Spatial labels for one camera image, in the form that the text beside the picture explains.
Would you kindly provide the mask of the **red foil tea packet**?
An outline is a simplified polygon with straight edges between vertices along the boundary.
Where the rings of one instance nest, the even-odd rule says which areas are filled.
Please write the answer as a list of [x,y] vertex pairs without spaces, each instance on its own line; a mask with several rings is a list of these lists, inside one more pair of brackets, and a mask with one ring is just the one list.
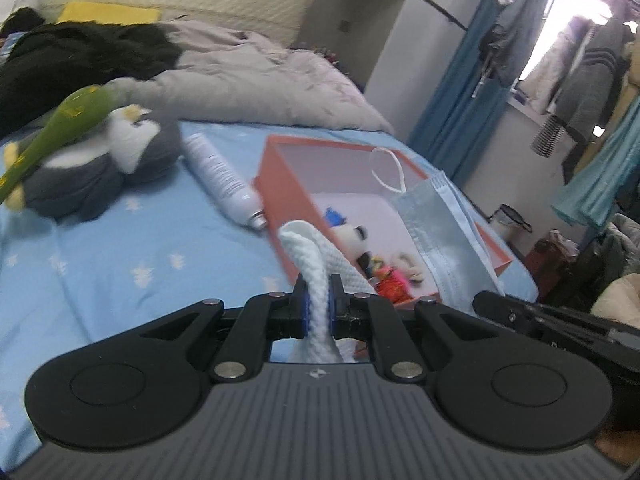
[[378,296],[390,300],[392,304],[403,304],[413,300],[409,285],[399,271],[389,266],[383,266],[374,272],[374,277],[374,289]]

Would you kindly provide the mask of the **pink yellow tassel charm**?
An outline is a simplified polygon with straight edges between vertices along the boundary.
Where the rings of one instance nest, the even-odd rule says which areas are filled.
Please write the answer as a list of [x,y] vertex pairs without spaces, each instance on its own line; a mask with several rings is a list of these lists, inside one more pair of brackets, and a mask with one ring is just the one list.
[[374,278],[385,280],[395,272],[395,268],[386,263],[382,257],[374,256],[370,259],[370,271]]

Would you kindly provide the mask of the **white paper towel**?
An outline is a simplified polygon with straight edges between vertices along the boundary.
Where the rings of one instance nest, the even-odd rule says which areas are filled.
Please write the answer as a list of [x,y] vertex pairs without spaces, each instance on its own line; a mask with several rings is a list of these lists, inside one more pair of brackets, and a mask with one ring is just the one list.
[[356,340],[335,339],[330,332],[330,276],[337,274],[345,292],[375,294],[374,288],[315,226],[286,222],[280,243],[307,284],[310,307],[307,335],[296,342],[289,363],[355,363]]

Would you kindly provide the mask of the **cream fluffy hair scrunchie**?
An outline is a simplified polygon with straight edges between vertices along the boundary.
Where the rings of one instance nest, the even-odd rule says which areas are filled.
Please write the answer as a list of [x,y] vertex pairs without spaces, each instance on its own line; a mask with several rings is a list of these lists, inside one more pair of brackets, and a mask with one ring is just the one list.
[[413,255],[406,252],[395,252],[390,260],[392,260],[392,266],[410,284],[420,285],[424,282],[422,266]]

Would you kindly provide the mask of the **small panda plush toy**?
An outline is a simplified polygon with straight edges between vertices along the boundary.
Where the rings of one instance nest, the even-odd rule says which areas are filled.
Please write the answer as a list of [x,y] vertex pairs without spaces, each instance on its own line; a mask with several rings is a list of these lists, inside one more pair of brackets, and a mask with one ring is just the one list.
[[353,226],[343,223],[332,226],[331,233],[345,257],[356,263],[362,272],[367,272],[370,266],[371,254],[368,246],[368,233],[363,226]]

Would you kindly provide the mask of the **blue red cartoon plastic bag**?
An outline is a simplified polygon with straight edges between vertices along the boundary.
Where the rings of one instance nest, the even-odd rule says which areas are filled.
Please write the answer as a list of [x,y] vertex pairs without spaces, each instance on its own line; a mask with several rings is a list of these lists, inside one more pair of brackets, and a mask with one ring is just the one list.
[[334,228],[334,226],[342,226],[347,223],[346,218],[332,207],[326,208],[323,219],[330,228]]

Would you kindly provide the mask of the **white spray bottle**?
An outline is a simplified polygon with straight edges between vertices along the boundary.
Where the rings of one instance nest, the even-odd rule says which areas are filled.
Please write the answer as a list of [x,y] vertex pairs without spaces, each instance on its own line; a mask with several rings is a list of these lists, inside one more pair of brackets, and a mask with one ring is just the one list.
[[221,152],[201,133],[183,140],[186,166],[221,212],[238,226],[261,231],[267,226],[264,204]]

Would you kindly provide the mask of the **salmon pink cardboard box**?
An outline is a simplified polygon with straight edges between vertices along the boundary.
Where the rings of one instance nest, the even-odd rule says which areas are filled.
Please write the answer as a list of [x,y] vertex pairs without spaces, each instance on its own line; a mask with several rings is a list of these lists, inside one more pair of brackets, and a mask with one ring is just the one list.
[[[386,154],[379,154],[370,165],[369,155],[373,149],[373,146],[360,144],[268,136],[255,184],[264,202],[272,247],[285,275],[296,278],[299,270],[286,255],[278,232],[286,222],[303,220],[315,226],[343,254],[323,219],[326,208],[332,207],[346,218],[347,223],[366,229],[371,258],[379,256],[392,265],[390,258],[395,252],[406,252],[422,266],[424,282],[420,285],[407,282],[413,300],[396,304],[398,308],[407,309],[420,297],[440,301],[432,274],[392,203],[394,194],[382,188],[371,174],[375,170],[388,183],[396,185],[395,165]],[[398,156],[409,186],[431,177],[405,155],[391,151]],[[487,229],[476,221],[475,224],[499,277],[511,259],[490,240]],[[356,263],[349,262],[374,287],[375,278],[370,266],[367,272],[362,272]]]

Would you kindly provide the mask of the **white waste bin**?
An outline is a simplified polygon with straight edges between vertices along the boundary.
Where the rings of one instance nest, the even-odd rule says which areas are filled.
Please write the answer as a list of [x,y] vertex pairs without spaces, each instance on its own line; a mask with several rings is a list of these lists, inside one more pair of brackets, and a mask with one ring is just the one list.
[[514,242],[522,233],[532,234],[532,226],[513,207],[501,204],[487,219],[505,242]]

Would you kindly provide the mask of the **blue curtain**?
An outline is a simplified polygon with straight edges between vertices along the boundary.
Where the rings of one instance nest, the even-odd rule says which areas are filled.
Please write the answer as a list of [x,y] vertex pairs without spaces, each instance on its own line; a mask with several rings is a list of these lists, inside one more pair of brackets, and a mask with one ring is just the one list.
[[410,133],[408,145],[463,188],[494,132],[508,90],[488,81],[478,96],[480,40],[498,18],[496,0],[480,0],[445,75]]

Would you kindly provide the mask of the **grey duvet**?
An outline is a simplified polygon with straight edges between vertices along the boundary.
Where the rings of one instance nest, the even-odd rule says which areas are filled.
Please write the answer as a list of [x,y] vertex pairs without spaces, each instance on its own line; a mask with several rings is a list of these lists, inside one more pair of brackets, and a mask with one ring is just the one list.
[[149,80],[108,82],[121,106],[138,104],[188,122],[393,131],[355,84],[317,53],[201,21],[157,26],[181,55],[174,68]]

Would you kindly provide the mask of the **green plush back scratcher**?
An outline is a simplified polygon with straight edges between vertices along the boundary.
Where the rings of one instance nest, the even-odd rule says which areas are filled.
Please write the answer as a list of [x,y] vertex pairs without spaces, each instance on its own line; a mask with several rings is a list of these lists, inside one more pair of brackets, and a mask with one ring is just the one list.
[[70,94],[53,112],[40,133],[24,150],[17,152],[17,158],[2,174],[1,201],[4,202],[26,174],[44,158],[103,122],[113,106],[113,96],[103,86],[89,86]]

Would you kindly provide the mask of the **grey white wardrobe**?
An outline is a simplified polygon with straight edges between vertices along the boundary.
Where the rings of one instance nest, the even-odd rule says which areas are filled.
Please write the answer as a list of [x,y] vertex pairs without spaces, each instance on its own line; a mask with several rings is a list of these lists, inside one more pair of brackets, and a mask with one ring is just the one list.
[[407,140],[480,0],[314,0],[296,38],[336,56],[367,101]]

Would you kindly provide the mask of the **hanging clothes rack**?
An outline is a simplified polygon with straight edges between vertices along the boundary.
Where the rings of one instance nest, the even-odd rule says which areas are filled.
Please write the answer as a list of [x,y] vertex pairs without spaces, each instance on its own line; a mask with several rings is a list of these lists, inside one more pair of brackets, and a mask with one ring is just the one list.
[[[611,218],[615,196],[639,162],[639,104],[631,96],[627,46],[639,36],[627,23],[626,0],[612,0],[610,16],[590,25],[573,16],[548,52],[516,88],[529,108],[544,116],[534,125],[521,118],[501,129],[499,148],[486,168],[491,174],[478,187],[498,198],[513,190],[530,210],[547,208],[568,224],[601,231]],[[563,184],[537,202],[550,170],[538,158],[551,156],[556,140],[569,136],[573,148],[562,161]]]

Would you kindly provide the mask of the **black clothing pile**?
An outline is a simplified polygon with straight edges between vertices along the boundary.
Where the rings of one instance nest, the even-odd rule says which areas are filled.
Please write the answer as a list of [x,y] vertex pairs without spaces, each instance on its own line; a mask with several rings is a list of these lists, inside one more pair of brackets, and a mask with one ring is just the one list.
[[174,68],[180,55],[154,24],[41,25],[21,36],[1,66],[1,135],[20,130],[81,88],[122,77],[149,80]]

